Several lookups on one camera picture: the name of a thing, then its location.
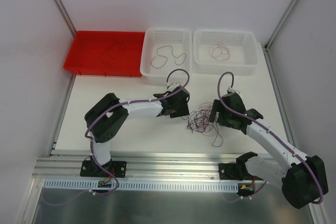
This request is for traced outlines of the white middle mesh basket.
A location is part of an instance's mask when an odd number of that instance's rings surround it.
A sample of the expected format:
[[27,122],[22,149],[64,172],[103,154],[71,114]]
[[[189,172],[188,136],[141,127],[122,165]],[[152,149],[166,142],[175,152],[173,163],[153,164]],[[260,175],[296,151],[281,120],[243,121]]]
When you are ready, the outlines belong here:
[[192,73],[192,33],[182,28],[153,27],[145,31],[140,73],[146,82],[163,86],[175,69]]

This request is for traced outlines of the white mesh basket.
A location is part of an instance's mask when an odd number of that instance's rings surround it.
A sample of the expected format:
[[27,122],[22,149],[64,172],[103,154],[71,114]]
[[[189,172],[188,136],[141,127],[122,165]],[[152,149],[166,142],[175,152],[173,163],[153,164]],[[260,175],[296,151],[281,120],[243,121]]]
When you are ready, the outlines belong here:
[[249,31],[197,29],[193,55],[198,71],[205,74],[249,76],[259,65],[256,38]]
[[175,69],[192,73],[192,33],[182,28],[153,27],[145,31],[140,73],[146,82],[163,86]]

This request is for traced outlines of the red plastic tray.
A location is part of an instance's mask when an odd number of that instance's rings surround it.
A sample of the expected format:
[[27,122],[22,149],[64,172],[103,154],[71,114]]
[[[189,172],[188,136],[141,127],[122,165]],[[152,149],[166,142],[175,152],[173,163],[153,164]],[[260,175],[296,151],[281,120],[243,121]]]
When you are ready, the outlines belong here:
[[144,32],[78,31],[64,69],[81,76],[141,77]]

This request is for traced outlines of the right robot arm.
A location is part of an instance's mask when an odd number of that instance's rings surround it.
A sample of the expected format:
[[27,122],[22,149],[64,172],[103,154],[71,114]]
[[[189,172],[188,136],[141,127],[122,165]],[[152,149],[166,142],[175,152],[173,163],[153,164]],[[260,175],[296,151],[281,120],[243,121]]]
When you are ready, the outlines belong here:
[[224,169],[224,176],[244,180],[255,176],[281,189],[293,207],[300,209],[310,203],[319,204],[328,193],[323,160],[308,156],[282,140],[255,109],[246,109],[236,92],[215,99],[209,116],[211,123],[241,131],[261,145],[277,162],[272,164],[254,152],[236,158]]

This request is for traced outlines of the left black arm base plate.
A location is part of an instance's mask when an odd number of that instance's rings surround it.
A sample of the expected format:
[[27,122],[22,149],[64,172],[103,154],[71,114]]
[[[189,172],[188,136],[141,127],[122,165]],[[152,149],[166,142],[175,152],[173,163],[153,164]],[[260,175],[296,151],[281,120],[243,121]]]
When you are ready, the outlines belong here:
[[[127,162],[125,161],[109,161],[102,166],[116,178],[125,178],[127,170]],[[80,170],[81,177],[108,177],[109,175],[103,171],[93,160],[84,160]]]

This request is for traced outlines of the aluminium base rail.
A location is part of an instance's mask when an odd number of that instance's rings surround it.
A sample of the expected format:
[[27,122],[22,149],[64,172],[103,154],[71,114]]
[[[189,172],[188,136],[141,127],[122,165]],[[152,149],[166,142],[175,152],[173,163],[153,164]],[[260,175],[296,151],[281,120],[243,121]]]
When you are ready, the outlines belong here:
[[[37,159],[33,177],[79,178],[88,156],[89,151],[53,151]],[[111,152],[111,156],[127,162],[129,180],[210,182],[219,180],[219,163],[233,163],[239,154]]]

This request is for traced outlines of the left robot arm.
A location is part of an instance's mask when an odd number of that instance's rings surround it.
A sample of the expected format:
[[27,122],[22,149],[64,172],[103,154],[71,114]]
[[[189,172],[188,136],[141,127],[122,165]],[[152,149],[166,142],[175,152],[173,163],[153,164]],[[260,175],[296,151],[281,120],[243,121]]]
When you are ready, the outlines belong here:
[[92,170],[98,176],[109,173],[111,155],[108,146],[127,119],[187,116],[190,114],[189,99],[190,93],[182,86],[137,100],[120,99],[114,93],[106,94],[84,117],[87,125],[85,137],[91,141],[94,156]]

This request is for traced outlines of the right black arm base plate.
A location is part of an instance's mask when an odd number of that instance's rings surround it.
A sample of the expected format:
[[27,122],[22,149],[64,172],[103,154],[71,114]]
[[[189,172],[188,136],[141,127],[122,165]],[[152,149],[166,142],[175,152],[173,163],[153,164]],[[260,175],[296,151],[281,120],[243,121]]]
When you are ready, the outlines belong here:
[[236,164],[234,163],[219,163],[218,174],[220,180],[239,180]]

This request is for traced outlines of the white right mesh basket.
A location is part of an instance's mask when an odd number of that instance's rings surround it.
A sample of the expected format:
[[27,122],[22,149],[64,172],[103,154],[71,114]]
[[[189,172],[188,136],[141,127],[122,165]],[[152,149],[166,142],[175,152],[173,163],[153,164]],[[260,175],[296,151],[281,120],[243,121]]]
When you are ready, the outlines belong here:
[[249,76],[259,65],[256,38],[249,31],[197,29],[193,55],[198,71],[205,74]]

